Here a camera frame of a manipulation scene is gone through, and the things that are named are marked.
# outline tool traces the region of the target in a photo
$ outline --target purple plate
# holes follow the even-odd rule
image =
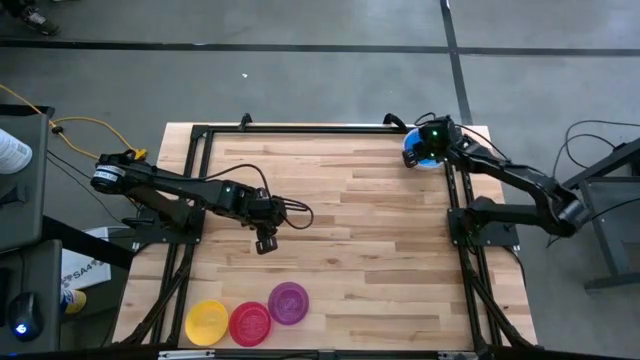
[[[293,325],[304,319],[309,311],[309,295],[293,282],[276,286],[269,295],[269,313],[282,325]]]

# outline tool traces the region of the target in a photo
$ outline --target black cable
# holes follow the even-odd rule
[[[300,211],[300,212],[309,212],[309,215],[311,216],[309,219],[309,222],[305,225],[299,226],[299,225],[294,225],[293,223],[291,223],[291,221],[289,221],[289,219],[284,218],[284,221],[289,224],[289,226],[291,226],[292,228],[296,229],[296,230],[304,230],[308,227],[310,227],[313,224],[313,220],[315,218],[315,215],[313,214],[313,210],[311,210],[311,207],[301,201],[298,200],[293,200],[293,199],[288,199],[288,198],[282,198],[282,200],[284,201],[285,204],[285,208],[287,210],[291,210],[291,211]]]
[[[124,235],[124,236],[96,236],[97,239],[109,240],[109,239],[133,239],[135,235]]]
[[[489,156],[484,156],[484,155],[479,155],[479,154],[468,154],[469,157],[471,158],[476,158],[476,159],[484,159],[484,160],[488,160],[490,162],[495,162],[495,158],[489,157]],[[529,169],[532,171],[537,172],[540,175],[544,175],[546,176],[546,174],[544,172],[542,172],[541,170],[538,170],[536,168],[534,168],[533,166],[529,166],[529,165],[522,165],[522,164],[513,164],[511,163],[511,159],[505,159],[505,161],[507,163],[509,163],[509,167],[511,168],[522,168],[522,169]]]
[[[621,206],[624,206],[624,205],[627,205],[627,204],[630,204],[630,203],[632,203],[632,202],[636,202],[636,201],[640,201],[640,198],[635,198],[635,199],[631,199],[631,200],[623,201],[623,202],[621,202],[621,203],[619,203],[619,204],[613,205],[612,207],[610,207],[610,208],[608,208],[608,209],[605,209],[605,210],[602,210],[602,211],[600,211],[599,213],[597,213],[597,214],[593,215],[593,216],[591,217],[591,219],[589,219],[589,221],[593,221],[593,220],[595,220],[597,217],[599,217],[599,216],[601,216],[601,215],[603,215],[603,214],[605,214],[605,213],[608,213],[608,212],[609,212],[609,211],[611,211],[611,210],[617,209],[617,208],[619,208],[619,207],[621,207]],[[558,237],[556,237],[556,238],[555,238],[555,239],[553,239],[553,240],[549,239],[549,240],[547,241],[547,249],[548,249],[551,245],[553,245],[553,243],[555,243],[556,241],[558,241],[558,240],[560,240],[560,239],[566,239],[566,238],[561,238],[560,236],[558,236]]]
[[[564,133],[564,141],[565,142],[569,141],[569,133],[571,132],[571,129],[573,129],[574,127],[576,127],[576,126],[578,126],[580,124],[587,124],[587,123],[640,127],[639,124],[624,123],[624,122],[617,122],[617,121],[582,120],[582,121],[578,121],[578,122],[575,122],[575,123],[571,124],[571,126],[569,126],[569,128],[567,128],[567,131]],[[570,159],[573,160],[573,157],[571,156],[571,151],[569,151],[569,146],[568,145],[567,145],[567,155],[569,156]],[[585,166],[577,163],[575,160],[574,160],[574,162],[576,163],[576,165],[582,166],[583,168],[586,168]]]
[[[455,126],[466,129],[468,131],[471,131],[472,133],[480,136],[480,138],[482,138],[482,140],[486,141],[489,145],[491,145],[491,147],[498,152],[498,154],[500,154],[505,160],[510,161],[509,158],[507,157],[507,155],[505,155],[502,151],[500,151],[500,149],[498,149],[491,141],[489,141],[489,139],[487,139],[486,137],[484,137],[482,134],[480,134],[479,132],[464,126],[464,125],[460,125],[460,124],[455,124]]]
[[[578,134],[578,135],[574,135],[574,136],[570,137],[569,139],[567,139],[567,140],[564,142],[564,144],[562,144],[562,146],[560,147],[560,150],[558,150],[558,154],[556,155],[556,160],[555,160],[555,162],[553,163],[553,171],[552,171],[552,175],[553,175],[553,177],[554,177],[554,178],[556,177],[556,171],[557,171],[557,169],[558,169],[558,163],[560,162],[560,156],[562,155],[562,150],[563,150],[564,148],[567,148],[567,155],[569,155],[569,158],[571,159],[571,161],[573,161],[573,163],[574,163],[574,164],[576,164],[576,165],[578,165],[578,166],[581,166],[581,167],[583,167],[583,168],[586,168],[584,165],[582,165],[582,164],[578,163],[578,162],[577,162],[573,157],[571,157],[571,155],[569,154],[569,143],[571,142],[571,140],[573,140],[573,139],[577,139],[577,138],[580,138],[580,137],[591,137],[591,138],[594,138],[594,139],[598,139],[598,140],[601,140],[601,141],[605,142],[607,145],[611,146],[611,148],[615,148],[615,146],[614,146],[614,145],[613,145],[609,140],[607,140],[607,139],[605,139],[605,138],[603,138],[603,137],[601,137],[601,136],[598,136],[598,135],[593,135],[593,134]]]
[[[269,195],[269,197],[271,197],[271,193],[269,191],[269,185],[267,184],[267,178],[264,176],[264,173],[262,172],[262,170],[260,170],[259,167],[253,165],[253,164],[240,164],[240,165],[236,165],[236,166],[232,166],[228,169],[222,170],[220,172],[217,172],[213,175],[208,175],[208,176],[203,176],[203,177],[195,177],[195,178],[187,178],[187,177],[180,177],[180,176],[164,176],[164,175],[158,175],[158,174],[154,174],[152,172],[147,172],[144,170],[140,170],[140,169],[136,169],[130,166],[126,166],[126,165],[118,165],[118,167],[122,168],[122,169],[126,169],[126,170],[130,170],[130,171],[135,171],[141,174],[145,174],[147,176],[150,177],[155,177],[157,179],[165,179],[165,180],[174,180],[174,181],[208,181],[211,180],[213,178],[216,178],[220,175],[224,175],[226,173],[229,173],[231,171],[240,169],[240,168],[244,168],[244,167],[250,167],[252,169],[255,169],[258,174],[260,174],[260,177],[262,178],[262,183],[264,184],[264,188],[267,191],[267,194]]]
[[[422,119],[426,118],[427,116],[433,116],[433,120],[435,120],[435,119],[436,119],[436,113],[428,112],[428,113],[426,113],[426,114],[424,114],[424,115],[420,116],[419,118],[417,118],[417,119],[416,119],[416,121],[414,121],[414,122],[413,122],[413,125],[415,125],[415,126],[422,126],[422,125],[426,124],[426,123],[427,123],[426,121],[425,121],[425,122],[420,122],[420,120],[422,120]]]
[[[85,189],[87,191],[87,193],[89,195],[91,195],[91,197],[93,197],[94,199],[96,199],[97,202],[100,203],[100,205],[102,205],[102,207],[104,208],[104,210],[109,214],[109,216],[111,216],[115,221],[122,223],[122,221],[118,220],[118,218],[115,217],[115,215],[113,215],[111,213],[111,211],[109,211],[109,208],[107,208],[107,206],[97,197],[93,194],[93,192],[91,190],[89,190],[86,186],[84,186],[84,184],[82,184],[80,182],[80,180],[76,179],[73,175],[71,175],[68,171],[66,171],[65,169],[63,169],[60,165],[56,164],[55,162],[53,162],[53,160],[51,160],[50,158],[47,158],[47,160],[49,160],[49,162],[51,162],[51,164],[55,167],[57,167],[58,169],[60,169],[63,173],[67,174],[73,181],[75,181],[78,185],[80,185],[83,189]]]
[[[511,248],[510,246],[503,246],[505,250],[507,250],[508,252],[511,253],[511,255],[513,255],[513,257],[516,259],[516,261],[518,262],[518,265],[520,266],[520,272],[522,273],[522,282],[524,283],[524,287],[527,287],[527,276],[524,273],[524,265],[522,265],[522,260],[520,260],[520,257],[518,256],[518,254],[516,254],[516,252],[513,250],[513,248]]]
[[[139,213],[139,212],[140,212],[140,210],[141,210],[142,205],[138,205],[138,204],[136,204],[136,202],[135,202],[135,201],[133,201],[133,199],[131,199],[131,198],[130,198],[130,197],[128,197],[128,196],[125,196],[125,198],[127,198],[127,200],[129,200],[129,202],[131,203],[131,205],[133,205],[133,207],[135,207],[135,208],[136,208],[136,210],[138,210],[138,213]]]
[[[67,161],[65,161],[64,159],[62,159],[61,157],[59,157],[58,155],[54,154],[53,152],[51,152],[51,150],[47,150],[47,153],[51,156],[53,156],[54,158],[58,159],[58,161],[60,161],[61,163],[67,165],[68,167],[72,168],[73,170],[75,170],[78,174],[82,175],[83,177],[91,180],[91,176],[83,173],[81,170],[79,170],[77,167],[69,164]]]
[[[314,353],[289,354],[289,355],[285,355],[285,356],[281,356],[279,358],[276,358],[275,360],[286,360],[286,359],[296,359],[296,358],[317,360],[318,359],[318,354],[314,354]]]
[[[471,241],[471,235],[465,236],[464,237],[464,242],[465,242],[467,251],[469,251],[474,256],[478,256],[478,252],[476,251],[476,247],[473,245],[473,242]]]
[[[77,167],[69,164],[69,162],[65,161],[64,159],[62,159],[61,157],[59,157],[58,155],[54,154],[51,150],[47,150],[47,153],[49,153],[49,155],[53,156],[54,158],[58,159],[58,161],[60,161],[61,163],[67,165],[68,167],[72,168],[73,170],[75,170],[78,174],[80,174],[81,176],[83,176],[84,178],[91,180],[91,176],[85,174],[84,172],[82,172],[80,169],[78,169]],[[129,200],[129,202],[138,210],[140,210],[139,206],[133,201],[131,200],[131,198],[129,198],[128,196],[125,196],[127,198],[127,200]]]

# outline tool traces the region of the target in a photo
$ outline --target black floor stripe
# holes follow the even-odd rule
[[[638,57],[640,49],[554,49],[554,48],[494,48],[460,47],[461,55],[490,56],[586,56],[586,57]]]
[[[49,41],[1,38],[0,47],[76,50],[142,51],[255,51],[255,52],[345,52],[389,54],[448,54],[449,46],[418,45],[286,45],[286,44],[197,44],[163,42]],[[584,56],[640,57],[640,49],[560,49],[456,46],[458,55],[489,56]]]
[[[460,64],[460,56],[458,54],[458,42],[456,41],[456,32],[453,28],[453,20],[451,19],[449,1],[440,0],[440,8],[442,10],[444,32],[447,36],[447,45],[449,47],[449,59],[451,60],[451,71],[453,72],[453,85],[455,86],[456,97],[458,98],[460,121],[463,125],[472,125],[471,108],[469,107],[469,99],[467,98],[467,89],[464,85],[462,65]]]
[[[0,39],[0,47],[76,50],[255,51],[388,54],[447,54],[449,52],[449,49],[446,46],[190,44],[100,41],[46,41],[16,39]]]

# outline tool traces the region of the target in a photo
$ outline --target blue bowl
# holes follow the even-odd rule
[[[418,129],[411,130],[407,136],[404,137],[404,150],[411,150],[414,144],[421,142],[420,134],[418,133]],[[424,159],[418,161],[418,165],[416,168],[426,168],[433,169],[440,167],[441,163],[437,163],[435,160]]]

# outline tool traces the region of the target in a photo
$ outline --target blue light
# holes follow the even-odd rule
[[[18,325],[18,327],[16,327],[16,331],[19,334],[24,334],[24,333],[27,332],[27,327],[24,324],[20,324],[20,325]]]

